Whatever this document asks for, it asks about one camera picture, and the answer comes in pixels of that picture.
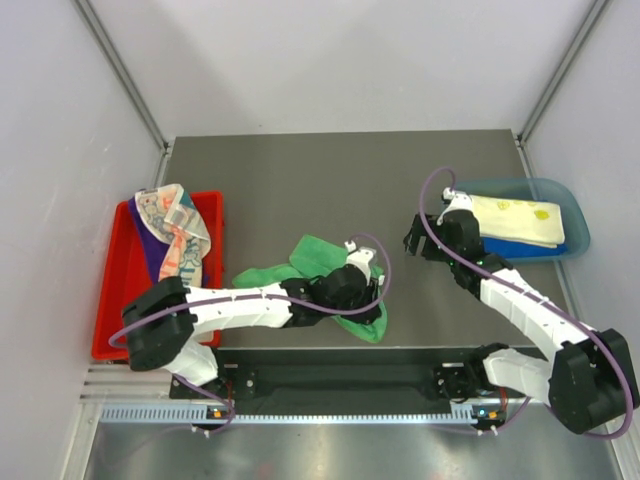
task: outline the white wall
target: white wall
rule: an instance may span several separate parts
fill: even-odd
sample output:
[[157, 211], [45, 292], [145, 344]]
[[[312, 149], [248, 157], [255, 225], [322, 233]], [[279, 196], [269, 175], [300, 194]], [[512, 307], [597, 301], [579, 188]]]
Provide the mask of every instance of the white wall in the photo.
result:
[[0, 4], [0, 478], [55, 478], [117, 202], [160, 158], [69, 0]]
[[530, 140], [540, 176], [575, 194], [590, 250], [567, 262], [585, 320], [630, 342], [640, 373], [640, 3], [615, 0]]
[[165, 135], [512, 128], [591, 0], [93, 0]]

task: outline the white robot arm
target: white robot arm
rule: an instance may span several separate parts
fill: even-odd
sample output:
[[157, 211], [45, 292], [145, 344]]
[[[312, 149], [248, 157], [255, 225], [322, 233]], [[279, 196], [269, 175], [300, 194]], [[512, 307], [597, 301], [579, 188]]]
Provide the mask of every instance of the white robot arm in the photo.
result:
[[[180, 278], [167, 278], [123, 311], [125, 325], [163, 309], [194, 304], [162, 321], [127, 334], [129, 364], [134, 371], [164, 368], [196, 386], [218, 377], [219, 368], [210, 347], [194, 337], [214, 330], [241, 327], [290, 328], [315, 325], [326, 316], [286, 299], [298, 299], [326, 308], [354, 310], [370, 304], [383, 277], [372, 279], [376, 251], [346, 243], [345, 265], [326, 277], [291, 278], [260, 288], [219, 289], [184, 287]], [[379, 315], [375, 307], [344, 318], [370, 324]]]
[[[507, 261], [485, 252], [469, 195], [445, 189], [442, 197], [449, 203], [445, 211], [427, 216], [437, 237], [465, 260], [514, 284], [522, 293], [452, 260], [426, 235], [418, 215], [405, 237], [406, 251], [415, 255], [418, 242], [426, 237], [421, 255], [427, 260], [447, 261], [458, 285], [507, 318], [543, 356], [523, 355], [503, 344], [480, 347], [464, 363], [463, 371], [456, 372], [455, 379], [440, 369], [439, 381], [445, 396], [447, 391], [463, 391], [463, 397], [470, 397], [507, 387], [551, 407], [575, 433], [584, 433], [623, 414], [625, 398], [620, 382], [594, 342], [545, 307], [544, 304], [551, 304], [549, 299], [533, 289]], [[528, 294], [540, 300], [533, 300]], [[597, 332], [588, 325], [584, 327], [594, 332], [622, 368], [637, 408], [638, 388], [625, 339], [613, 329]], [[464, 388], [460, 387], [461, 377]], [[455, 388], [447, 385], [449, 381], [456, 383]]]

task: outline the colorful towel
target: colorful towel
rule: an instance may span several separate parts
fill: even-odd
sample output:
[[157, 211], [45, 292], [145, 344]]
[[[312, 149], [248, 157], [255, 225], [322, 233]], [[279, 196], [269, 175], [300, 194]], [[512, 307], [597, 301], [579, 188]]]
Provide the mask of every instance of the colorful towel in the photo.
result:
[[[211, 237], [189, 194], [181, 185], [173, 184], [138, 192], [134, 201], [144, 227], [153, 237], [168, 245], [157, 278], [152, 274], [153, 281], [180, 276], [185, 285], [201, 286], [202, 259], [211, 249]], [[154, 247], [151, 258], [147, 250], [145, 247], [151, 273], [151, 263], [155, 265], [157, 260], [149, 260], [157, 257], [162, 249]]]

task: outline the cable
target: cable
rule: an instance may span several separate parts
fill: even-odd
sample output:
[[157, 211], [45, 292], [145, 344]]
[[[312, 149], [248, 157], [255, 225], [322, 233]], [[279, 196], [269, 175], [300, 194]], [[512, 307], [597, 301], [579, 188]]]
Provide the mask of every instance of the cable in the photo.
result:
[[197, 302], [186, 302], [186, 303], [182, 303], [180, 305], [176, 305], [173, 307], [169, 307], [169, 308], [165, 308], [164, 310], [161, 310], [159, 312], [153, 313], [145, 318], [142, 318], [134, 323], [132, 323], [131, 325], [128, 325], [126, 327], [124, 327], [123, 329], [117, 331], [116, 333], [114, 333], [113, 335], [111, 335], [111, 337], [109, 337], [109, 345], [111, 345], [114, 348], [126, 348], [127, 345], [126, 343], [122, 343], [122, 342], [118, 342], [118, 339], [127, 335], [128, 333], [132, 332], [133, 330], [143, 327], [145, 325], [148, 325], [151, 322], [154, 322], [156, 320], [159, 320], [163, 317], [165, 317], [166, 315], [171, 315], [177, 312], [180, 312], [182, 310], [187, 310], [189, 308], [195, 308], [195, 307], [202, 307], [204, 305], [214, 305], [216, 303], [226, 303], [226, 302], [237, 302], [240, 300], [257, 300], [260, 298], [268, 298], [271, 300], [285, 300], [287, 302], [290, 303], [295, 303], [296, 305], [301, 305], [303, 307], [307, 307], [307, 308], [311, 308], [313, 310], [317, 310], [318, 312], [322, 312], [322, 313], [326, 313], [328, 315], [358, 315], [360, 313], [364, 313], [368, 310], [371, 310], [372, 308], [376, 307], [380, 302], [382, 302], [382, 299], [385, 297], [385, 295], [387, 294], [387, 292], [389, 291], [389, 286], [391, 285], [391, 261], [389, 260], [389, 254], [387, 253], [387, 251], [385, 250], [385, 248], [382, 246], [382, 244], [378, 241], [377, 238], [375, 238], [373, 235], [369, 235], [368, 233], [358, 233], [356, 235], [353, 235], [349, 241], [353, 241], [356, 238], [366, 238], [370, 241], [372, 241], [376, 247], [378, 248], [378, 250], [380, 251], [380, 253], [382, 253], [382, 256], [384, 257], [384, 261], [385, 264], [387, 266], [387, 271], [385, 273], [385, 280], [384, 280], [384, 284], [382, 286], [382, 291], [380, 292], [380, 295], [378, 296], [378, 298], [376, 298], [373, 302], [371, 302], [369, 305], [366, 305], [364, 307], [361, 308], [356, 308], [355, 310], [336, 310], [333, 308], [326, 308], [326, 307], [322, 307], [320, 305], [316, 305], [314, 303], [310, 303], [310, 302], [306, 302], [304, 300], [299, 300], [297, 298], [292, 298], [292, 297], [288, 297], [286, 295], [276, 295], [276, 294], [267, 294], [267, 295], [263, 295], [260, 293], [255, 293], [255, 294], [250, 294], [250, 295], [238, 295], [235, 298], [232, 298], [231, 296], [229, 297], [219, 297], [219, 298], [209, 298], [206, 300], [198, 300]]
[[[233, 421], [233, 419], [236, 416], [236, 410], [235, 410], [232, 402], [230, 402], [228, 400], [224, 400], [221, 397], [219, 397], [218, 395], [216, 395], [215, 393], [209, 392], [209, 391], [207, 391], [207, 390], [205, 390], [203, 388], [200, 388], [200, 387], [192, 384], [191, 382], [186, 380], [184, 377], [181, 377], [180, 375], [174, 375], [174, 377], [175, 377], [176, 380], [178, 380], [180, 383], [182, 383], [186, 387], [189, 387], [190, 389], [198, 392], [201, 395], [204, 395], [205, 397], [208, 397], [208, 398], [210, 398], [212, 400], [216, 400], [217, 402], [222, 403], [227, 408], [227, 413], [228, 413], [227, 421], [225, 423], [223, 423], [222, 425], [220, 425], [215, 430], [207, 430], [207, 433], [206, 433], [207, 435], [211, 435], [211, 434], [217, 435], [218, 433], [222, 432], [223, 430], [226, 430], [227, 428], [229, 428], [229, 426], [231, 425], [231, 422]], [[107, 462], [107, 460], [105, 458], [105, 453], [104, 453], [104, 445], [102, 445], [102, 438], [100, 437], [98, 439], [98, 441], [100, 442], [100, 445], [99, 445], [100, 461], [102, 462], [102, 464], [108, 470], [110, 470], [110, 471], [117, 470], [118, 468], [120, 468], [122, 466], [122, 464], [124, 462], [129, 460], [133, 455], [138, 453], [140, 450], [142, 450], [144, 447], [146, 447], [150, 443], [155, 442], [158, 438], [163, 437], [167, 433], [176, 432], [178, 430], [187, 430], [187, 429], [191, 429], [192, 430], [193, 426], [192, 425], [174, 425], [174, 426], [171, 426], [171, 427], [164, 428], [164, 429], [160, 430], [159, 432], [149, 436], [149, 438], [147, 438], [146, 440], [143, 440], [142, 442], [140, 442], [138, 445], [136, 445], [134, 448], [132, 448], [131, 451], [129, 451], [124, 457], [120, 458], [116, 462]]]
[[[356, 238], [366, 238], [370, 241], [372, 241], [376, 247], [378, 248], [378, 250], [380, 251], [380, 253], [382, 253], [382, 256], [384, 257], [385, 263], [386, 263], [386, 267], [387, 267], [387, 272], [386, 272], [386, 277], [385, 277], [385, 282], [384, 285], [382, 287], [382, 292], [380, 293], [380, 296], [375, 299], [373, 302], [371, 302], [369, 305], [366, 305], [362, 308], [357, 308], [355, 310], [334, 310], [332, 308], [325, 308], [325, 307], [321, 307], [320, 305], [315, 305], [313, 303], [310, 302], [305, 302], [304, 300], [298, 300], [297, 298], [291, 298], [291, 297], [287, 297], [286, 295], [266, 295], [266, 298], [268, 299], [273, 299], [273, 300], [286, 300], [288, 302], [291, 303], [295, 303], [298, 305], [302, 305], [303, 307], [307, 307], [307, 308], [312, 308], [314, 310], [318, 310], [322, 313], [327, 313], [329, 315], [356, 315], [359, 313], [363, 313], [366, 312], [367, 310], [370, 310], [372, 308], [374, 308], [376, 305], [378, 305], [380, 302], [382, 302], [382, 299], [385, 297], [385, 295], [387, 294], [387, 292], [389, 291], [389, 285], [391, 285], [391, 261], [389, 260], [389, 254], [387, 253], [387, 251], [385, 250], [385, 248], [382, 246], [382, 244], [378, 241], [377, 238], [375, 238], [373, 235], [369, 235], [368, 233], [358, 233], [356, 235], [353, 235], [349, 241], [353, 241]], [[126, 348], [126, 343], [121, 343], [118, 342], [118, 339], [127, 335], [128, 333], [132, 332], [133, 330], [143, 327], [144, 325], [148, 325], [151, 322], [154, 322], [156, 320], [159, 320], [160, 318], [165, 317], [166, 315], [171, 315], [174, 314], [176, 312], [180, 312], [182, 310], [186, 310], [188, 308], [195, 308], [195, 307], [200, 307], [203, 305], [213, 305], [216, 303], [224, 303], [224, 302], [233, 302], [233, 301], [239, 301], [239, 300], [256, 300], [256, 299], [260, 299], [263, 298], [262, 294], [251, 294], [251, 295], [239, 295], [237, 297], [232, 298], [231, 296], [229, 297], [222, 297], [222, 298], [211, 298], [211, 299], [207, 299], [207, 300], [200, 300], [197, 302], [186, 302], [180, 305], [176, 305], [173, 307], [169, 307], [166, 308], [162, 311], [153, 313], [145, 318], [142, 318], [134, 323], [132, 323], [131, 325], [128, 325], [124, 328], [122, 328], [121, 330], [119, 330], [118, 332], [114, 333], [110, 338], [109, 338], [109, 345], [111, 345], [112, 347], [115, 348]], [[229, 425], [231, 425], [231, 422], [233, 421], [233, 419], [236, 416], [236, 412], [235, 409], [233, 407], [233, 403], [229, 402], [227, 400], [224, 400], [222, 398], [220, 398], [219, 396], [215, 395], [212, 392], [209, 392], [203, 388], [200, 388], [196, 385], [193, 385], [192, 383], [190, 383], [189, 381], [187, 381], [185, 378], [181, 377], [180, 375], [174, 375], [175, 378], [181, 382], [183, 385], [187, 386], [188, 388], [194, 390], [195, 392], [204, 395], [206, 397], [209, 397], [213, 400], [216, 400], [220, 403], [222, 403], [225, 407], [227, 407], [229, 415], [227, 417], [227, 421], [226, 423], [224, 423], [221, 427], [219, 427], [218, 429], [214, 430], [215, 433], [219, 433], [225, 429], [227, 429], [229, 427]], [[137, 447], [135, 449], [135, 451], [137, 451], [139, 448], [142, 448], [144, 445], [146, 445], [148, 442], [144, 442], [142, 445], [140, 445], [139, 447]]]
[[443, 432], [460, 433], [462, 435], [470, 435], [473, 437], [482, 437], [483, 435], [491, 434], [491, 433], [493, 433], [494, 435], [497, 435], [498, 432], [503, 431], [505, 428], [507, 428], [507, 426], [509, 426], [513, 421], [515, 421], [518, 417], [520, 417], [520, 415], [524, 413], [524, 409], [527, 408], [527, 405], [529, 405], [530, 401], [531, 399], [529, 397], [525, 398], [524, 402], [522, 402], [522, 405], [518, 407], [518, 410], [515, 411], [515, 413], [511, 416], [511, 418], [509, 418], [506, 422], [504, 422], [499, 427], [496, 427], [495, 431], [494, 430], [475, 430], [475, 429], [462, 430], [455, 427], [443, 427], [440, 425], [429, 425], [429, 427], [435, 428], [436, 430], [442, 430]]
[[[433, 179], [436, 176], [438, 176], [440, 173], [442, 173], [442, 172], [448, 172], [451, 175], [451, 180], [452, 180], [451, 181], [451, 189], [453, 189], [455, 187], [455, 183], [456, 183], [455, 172], [449, 167], [440, 167], [440, 168], [434, 170], [433, 172], [431, 172], [431, 175], [429, 175], [429, 177], [427, 177], [427, 179], [425, 180], [424, 184], [422, 185], [422, 189], [420, 190], [420, 203], [418, 205], [418, 209], [419, 209], [419, 212], [420, 212], [420, 220], [422, 221], [422, 224], [423, 224], [427, 234], [431, 238], [431, 240], [433, 240], [436, 243], [436, 245], [438, 245], [440, 247], [440, 249], [442, 251], [444, 251], [447, 255], [449, 255], [454, 260], [460, 262], [465, 267], [473, 270], [474, 272], [476, 272], [479, 275], [482, 275], [484, 278], [494, 280], [494, 281], [498, 282], [500, 285], [503, 285], [503, 286], [505, 286], [507, 288], [510, 288], [511, 290], [514, 290], [514, 291], [516, 291], [516, 292], [518, 292], [520, 294], [523, 294], [527, 298], [530, 298], [531, 300], [533, 300], [535, 302], [541, 303], [549, 311], [555, 313], [556, 315], [560, 316], [562, 319], [564, 319], [567, 322], [569, 322], [570, 324], [572, 324], [580, 332], [584, 333], [587, 337], [589, 337], [589, 339], [591, 341], [593, 341], [593, 343], [600, 349], [600, 351], [602, 352], [604, 357], [607, 359], [607, 361], [611, 365], [611, 368], [615, 372], [616, 377], [618, 378], [618, 381], [620, 382], [620, 386], [622, 387], [622, 391], [624, 392], [624, 399], [625, 399], [625, 418], [624, 418], [624, 421], [622, 422], [622, 425], [620, 426], [620, 428], [618, 430], [616, 430], [615, 432], [607, 433], [607, 434], [597, 434], [597, 433], [589, 433], [589, 432], [587, 432], [584, 435], [586, 435], [588, 437], [593, 437], [593, 438], [602, 438], [604, 440], [613, 440], [613, 439], [619, 438], [622, 435], [624, 435], [627, 432], [627, 430], [629, 430], [629, 427], [631, 426], [631, 421], [633, 419], [633, 397], [631, 396], [631, 388], [629, 387], [629, 382], [627, 382], [627, 379], [625, 378], [624, 372], [620, 368], [620, 365], [618, 364], [616, 359], [613, 357], [611, 352], [609, 352], [609, 349], [605, 346], [605, 344], [602, 342], [602, 340], [600, 340], [596, 334], [594, 334], [591, 330], [589, 330], [587, 327], [585, 327], [580, 321], [578, 321], [577, 319], [573, 318], [568, 313], [562, 311], [560, 308], [556, 307], [555, 305], [548, 303], [548, 300], [545, 300], [543, 298], [539, 298], [537, 295], [534, 295], [534, 294], [532, 294], [530, 292], [525, 292], [523, 289], [521, 289], [517, 285], [514, 285], [511, 282], [503, 280], [502, 278], [497, 277], [496, 275], [493, 275], [492, 273], [484, 270], [483, 268], [480, 268], [478, 265], [476, 265], [476, 264], [474, 264], [472, 262], [469, 262], [465, 258], [461, 257], [456, 252], [454, 252], [449, 247], [447, 247], [444, 243], [442, 243], [440, 241], [440, 239], [436, 236], [436, 234], [433, 232], [433, 230], [429, 226], [429, 222], [427, 222], [427, 217], [426, 217], [426, 214], [424, 212], [424, 197], [425, 197], [425, 194], [427, 193], [427, 190], [429, 189], [429, 186], [431, 185], [431, 182], [433, 181]], [[502, 425], [501, 428], [504, 429], [515, 418], [516, 418], [516, 415], [514, 415], [509, 420], [507, 420], [505, 422], [505, 424]]]

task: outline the green towel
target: green towel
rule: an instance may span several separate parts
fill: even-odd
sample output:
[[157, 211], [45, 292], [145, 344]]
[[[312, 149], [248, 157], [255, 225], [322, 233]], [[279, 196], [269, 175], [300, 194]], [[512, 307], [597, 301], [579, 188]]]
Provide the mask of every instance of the green towel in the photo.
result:
[[[263, 287], [271, 283], [280, 282], [287, 278], [313, 278], [318, 275], [326, 276], [332, 270], [340, 268], [347, 259], [347, 250], [311, 235], [305, 235], [289, 256], [291, 264], [277, 265], [271, 268], [251, 268], [233, 279], [233, 286], [237, 288]], [[383, 273], [380, 267], [375, 267], [373, 276], [379, 277]], [[382, 312], [380, 318], [371, 325], [359, 325], [349, 320], [334, 316], [338, 325], [353, 333], [358, 338], [370, 343], [382, 340], [387, 330], [387, 309], [380, 304]]]

